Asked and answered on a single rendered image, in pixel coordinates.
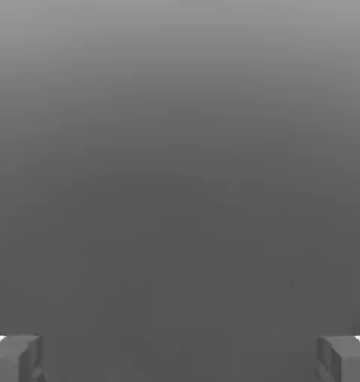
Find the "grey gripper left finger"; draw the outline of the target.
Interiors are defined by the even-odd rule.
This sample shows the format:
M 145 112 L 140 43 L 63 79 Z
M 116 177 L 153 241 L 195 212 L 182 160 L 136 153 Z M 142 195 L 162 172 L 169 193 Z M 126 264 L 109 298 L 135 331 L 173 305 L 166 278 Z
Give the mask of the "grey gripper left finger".
M 45 382 L 41 336 L 0 335 L 0 382 Z

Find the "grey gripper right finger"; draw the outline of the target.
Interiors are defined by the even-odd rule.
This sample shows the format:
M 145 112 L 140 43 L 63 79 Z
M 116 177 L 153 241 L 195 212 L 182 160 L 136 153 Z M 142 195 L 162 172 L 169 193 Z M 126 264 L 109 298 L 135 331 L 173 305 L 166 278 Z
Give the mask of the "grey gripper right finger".
M 317 382 L 360 382 L 360 335 L 317 338 Z

